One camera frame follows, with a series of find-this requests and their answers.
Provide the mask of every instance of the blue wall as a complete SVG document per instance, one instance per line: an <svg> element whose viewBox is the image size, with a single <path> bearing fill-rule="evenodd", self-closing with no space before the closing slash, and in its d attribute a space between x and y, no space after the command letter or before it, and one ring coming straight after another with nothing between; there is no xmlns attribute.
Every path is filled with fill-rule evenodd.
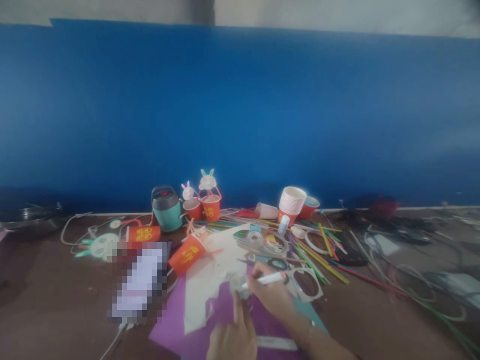
<svg viewBox="0 0 480 360"><path fill-rule="evenodd" d="M480 204L478 40L54 20L0 49L3 202L147 211L215 168L224 206Z"/></svg>

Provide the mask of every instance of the stack of paper cups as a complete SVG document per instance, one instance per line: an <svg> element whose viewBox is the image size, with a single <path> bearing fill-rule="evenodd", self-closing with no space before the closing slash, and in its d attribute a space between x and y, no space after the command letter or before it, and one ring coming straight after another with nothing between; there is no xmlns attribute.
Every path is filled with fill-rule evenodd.
<svg viewBox="0 0 480 360"><path fill-rule="evenodd" d="M307 193L298 187L287 186L284 188L278 205L278 222L282 220L283 215L287 215L290 218L288 226L292 226L297 215L302 211L306 198Z"/></svg>

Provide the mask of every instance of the thermos lid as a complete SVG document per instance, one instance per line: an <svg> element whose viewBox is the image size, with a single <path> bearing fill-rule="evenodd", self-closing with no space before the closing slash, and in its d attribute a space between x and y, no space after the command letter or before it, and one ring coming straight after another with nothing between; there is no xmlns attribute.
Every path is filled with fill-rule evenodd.
<svg viewBox="0 0 480 360"><path fill-rule="evenodd" d="M151 191L151 207L155 210L171 209L179 201L179 197L171 185L157 186Z"/></svg>

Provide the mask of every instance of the human hand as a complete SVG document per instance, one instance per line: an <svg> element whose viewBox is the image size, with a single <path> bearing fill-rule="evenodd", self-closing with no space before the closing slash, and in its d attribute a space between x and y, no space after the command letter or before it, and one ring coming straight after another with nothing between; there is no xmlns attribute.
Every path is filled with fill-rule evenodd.
<svg viewBox="0 0 480 360"><path fill-rule="evenodd" d="M249 308L233 293L233 323L218 323L210 334L207 360L253 360L257 358L257 335Z"/></svg>
<svg viewBox="0 0 480 360"><path fill-rule="evenodd" d="M285 321L297 312L292 297L285 285L280 281L262 285L255 280L261 276L273 273L276 273L276 270L266 263L256 262L251 274L252 277L247 277L246 282L252 294L261 301L268 312L278 320Z"/></svg>

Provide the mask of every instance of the white marker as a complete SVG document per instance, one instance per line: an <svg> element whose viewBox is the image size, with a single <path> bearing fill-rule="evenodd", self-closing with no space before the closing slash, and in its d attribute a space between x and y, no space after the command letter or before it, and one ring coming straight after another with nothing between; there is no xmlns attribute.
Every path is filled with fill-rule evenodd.
<svg viewBox="0 0 480 360"><path fill-rule="evenodd" d="M267 284L271 284L271 283L274 283L274 282L277 282L277 281L280 281L280 280L284 280L286 278L287 278L287 274L285 274L284 271L281 271L281 272L275 272L273 274L260 277L260 278L257 279L257 281L262 285L267 285ZM241 286L241 288L242 289L248 289L249 285L247 283L244 283Z"/></svg>

